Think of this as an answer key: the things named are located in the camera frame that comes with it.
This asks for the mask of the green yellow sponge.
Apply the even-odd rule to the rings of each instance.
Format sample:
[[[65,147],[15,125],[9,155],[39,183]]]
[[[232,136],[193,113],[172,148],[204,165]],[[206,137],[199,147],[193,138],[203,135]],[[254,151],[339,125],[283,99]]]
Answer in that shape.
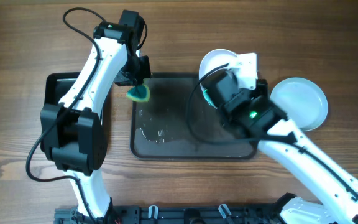
[[[150,100],[150,89],[145,84],[134,86],[126,93],[126,97],[138,103],[145,103]]]

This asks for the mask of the white plate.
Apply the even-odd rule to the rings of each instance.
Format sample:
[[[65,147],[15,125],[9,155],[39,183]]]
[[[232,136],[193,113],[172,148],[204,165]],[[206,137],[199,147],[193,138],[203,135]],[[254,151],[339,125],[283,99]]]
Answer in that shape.
[[[226,49],[215,49],[215,50],[208,52],[201,61],[201,64],[199,67],[199,74],[198,74],[199,79],[201,79],[205,74],[210,72],[212,69],[214,69],[220,65],[227,64],[234,58],[237,58],[237,55],[238,55],[237,53],[230,51],[230,50],[226,50]],[[235,79],[233,74],[230,74],[229,77],[232,78],[232,81],[234,81],[234,83],[237,82],[237,80]],[[217,109],[217,107],[213,104],[211,98],[207,94],[207,90],[205,90],[206,88],[204,88],[202,83],[200,83],[200,87],[201,87],[201,91],[203,92],[203,96],[204,96],[205,100],[207,101],[207,103],[210,106]]]
[[[320,127],[328,116],[328,100],[320,87],[305,78],[287,78],[272,90],[270,99],[294,120],[302,131]]]

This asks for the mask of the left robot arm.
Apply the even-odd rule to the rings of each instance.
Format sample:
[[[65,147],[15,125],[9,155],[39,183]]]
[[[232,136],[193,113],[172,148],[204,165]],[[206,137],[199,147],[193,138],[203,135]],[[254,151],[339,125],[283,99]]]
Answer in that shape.
[[[50,76],[40,113],[42,133],[34,147],[41,149],[63,178],[71,182],[78,205],[59,209],[75,223],[119,223],[101,174],[107,153],[103,129],[103,108],[113,85],[129,86],[132,101],[150,98],[144,80],[150,78],[150,64],[140,54],[147,37],[147,24],[138,12],[125,10],[118,23],[102,20],[89,37],[90,55],[65,93],[56,89],[58,77]]]

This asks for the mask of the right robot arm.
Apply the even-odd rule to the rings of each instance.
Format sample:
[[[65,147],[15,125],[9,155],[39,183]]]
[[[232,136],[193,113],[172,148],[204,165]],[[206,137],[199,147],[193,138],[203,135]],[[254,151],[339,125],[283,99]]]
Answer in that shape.
[[[297,196],[281,198],[279,219],[285,223],[358,223],[358,180],[334,162],[269,97],[258,78],[257,54],[226,49],[208,52],[199,68],[207,102],[223,126],[279,162],[319,204]]]

